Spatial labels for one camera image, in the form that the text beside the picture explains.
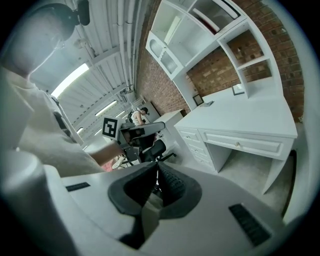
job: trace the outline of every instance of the red brick wall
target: red brick wall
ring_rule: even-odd
[[[254,21],[267,40],[279,68],[283,94],[295,122],[304,111],[304,80],[299,58],[284,26],[261,0],[233,0]],[[262,55],[256,40],[246,32],[229,42],[240,63]],[[244,71],[249,81],[269,77],[266,63],[258,63]],[[239,83],[239,78],[227,55],[219,47],[194,66],[188,75],[201,96],[221,91]]]
[[[137,66],[136,95],[142,95],[146,101],[163,115],[178,109],[184,109],[185,114],[190,109],[175,84],[146,49],[149,31],[154,22],[161,0],[155,0],[151,6],[150,16],[146,17],[142,27]]]

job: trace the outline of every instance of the person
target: person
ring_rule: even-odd
[[[90,154],[84,152],[59,101],[30,82],[31,74],[63,47],[77,24],[78,17],[64,4],[40,7],[19,22],[1,56],[1,79],[34,111],[19,148],[54,166],[61,177],[103,172],[101,165],[123,154],[116,142]]]
[[[135,126],[142,126],[145,124],[141,116],[148,115],[148,109],[146,107],[142,107],[140,110],[133,112],[132,121]]]

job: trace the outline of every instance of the white shelf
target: white shelf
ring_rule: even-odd
[[[182,65],[186,66],[213,41],[210,33],[202,29],[189,16],[185,16],[168,43],[168,48]]]
[[[210,27],[212,27],[215,32],[219,32],[220,28],[217,24],[215,24],[211,19],[209,19],[206,15],[204,15],[201,11],[196,8],[193,8],[192,11],[197,14],[202,20],[204,20]]]
[[[180,11],[187,12],[188,8],[197,0],[164,0],[163,3],[172,6]]]
[[[193,9],[201,12],[207,19],[219,27],[219,30],[234,21],[234,19],[213,0],[198,0],[189,10],[191,14],[193,14]]]
[[[266,61],[268,59],[269,59],[269,57],[267,57],[267,56],[261,56],[261,57],[255,58],[253,60],[250,60],[250,61],[246,62],[245,64],[243,64],[241,66],[238,66],[237,69],[238,70],[243,70],[243,69],[245,69],[245,68],[247,68],[247,67],[249,67],[251,65],[257,64],[259,62]]]
[[[181,20],[173,26],[176,16]],[[210,31],[210,26],[216,30],[216,34]],[[247,30],[250,30],[256,39],[263,56],[240,64],[228,42]],[[146,48],[175,83],[181,77],[185,77],[186,72],[199,61],[221,46],[234,66],[245,92],[237,95],[237,100],[283,95],[278,66],[266,39],[255,23],[231,0],[162,0],[151,32],[157,37],[159,45],[151,42],[155,37],[149,34],[149,44],[147,43]],[[163,49],[159,56],[160,46]],[[261,79],[263,81],[248,82],[244,69],[263,61],[267,61],[272,77],[267,80]],[[182,95],[188,99],[188,104],[193,102],[189,92],[183,92]]]
[[[172,7],[172,3],[165,2],[160,4],[156,13],[151,31],[161,40],[164,41],[175,17],[181,20],[185,17],[185,12]]]

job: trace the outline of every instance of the fluorescent light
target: fluorescent light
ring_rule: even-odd
[[[120,117],[124,112],[125,112],[125,111],[122,111],[120,114],[118,114],[118,115],[116,116],[116,118],[117,118],[117,117]]]
[[[94,136],[96,136],[98,133],[100,133],[102,131],[102,129],[98,130]]]
[[[82,64],[80,67],[78,67],[75,71],[73,71],[70,75],[64,79],[57,88],[51,93],[52,96],[58,98],[60,94],[78,77],[80,77],[84,72],[89,70],[87,64]]]
[[[102,114],[104,111],[106,111],[108,108],[110,108],[111,106],[113,106],[114,104],[116,104],[117,101],[114,100],[112,101],[108,106],[104,107],[103,109],[101,109],[98,113],[95,114],[95,116],[99,116],[100,114]]]
[[[81,131],[82,131],[83,129],[84,129],[84,128],[81,127],[79,130],[76,131],[76,133],[77,133],[77,134],[81,133]]]

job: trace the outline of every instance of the white desk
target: white desk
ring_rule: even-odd
[[[175,124],[183,118],[181,114],[182,110],[183,109],[178,109],[170,113],[165,113],[164,115],[160,116],[157,120],[154,121],[154,123],[164,122],[165,124],[165,129],[160,131],[159,134],[163,135],[163,138],[165,140],[164,142],[167,145],[167,148],[173,146],[175,141],[178,143],[180,147],[183,145],[185,146],[183,139],[181,138],[181,136],[177,132],[177,129],[175,128]]]
[[[283,96],[245,98],[231,88],[208,95],[209,107],[197,107],[175,127],[194,158],[216,173],[232,150],[272,158],[265,193],[281,172],[296,126]]]

